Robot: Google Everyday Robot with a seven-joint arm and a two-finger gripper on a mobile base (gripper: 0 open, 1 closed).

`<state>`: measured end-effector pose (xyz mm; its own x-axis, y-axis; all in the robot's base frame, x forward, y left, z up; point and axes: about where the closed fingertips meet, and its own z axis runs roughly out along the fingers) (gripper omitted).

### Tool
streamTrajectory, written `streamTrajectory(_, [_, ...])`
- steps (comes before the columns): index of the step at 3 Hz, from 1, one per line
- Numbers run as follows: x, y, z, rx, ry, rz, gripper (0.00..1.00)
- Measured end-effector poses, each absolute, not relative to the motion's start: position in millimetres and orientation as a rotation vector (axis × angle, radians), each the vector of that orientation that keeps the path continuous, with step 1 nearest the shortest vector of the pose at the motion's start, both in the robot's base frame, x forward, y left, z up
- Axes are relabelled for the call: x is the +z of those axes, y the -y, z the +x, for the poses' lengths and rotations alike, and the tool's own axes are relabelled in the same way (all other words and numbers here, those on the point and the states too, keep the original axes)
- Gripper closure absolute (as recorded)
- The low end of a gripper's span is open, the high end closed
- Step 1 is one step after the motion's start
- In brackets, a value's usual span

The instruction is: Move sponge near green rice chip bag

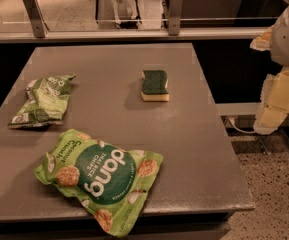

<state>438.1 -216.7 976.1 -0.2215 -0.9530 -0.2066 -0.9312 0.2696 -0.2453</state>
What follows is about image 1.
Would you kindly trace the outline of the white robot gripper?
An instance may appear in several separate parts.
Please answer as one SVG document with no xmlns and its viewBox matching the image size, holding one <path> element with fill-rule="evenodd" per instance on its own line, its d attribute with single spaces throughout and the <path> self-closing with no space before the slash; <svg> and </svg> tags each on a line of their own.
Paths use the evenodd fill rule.
<svg viewBox="0 0 289 240">
<path fill-rule="evenodd" d="M 273 27 L 252 40 L 250 48 L 270 51 L 274 62 L 288 66 L 277 75 L 268 74 L 263 82 L 253 129 L 257 134 L 269 135 L 289 114 L 289 5 Z"/>
</svg>

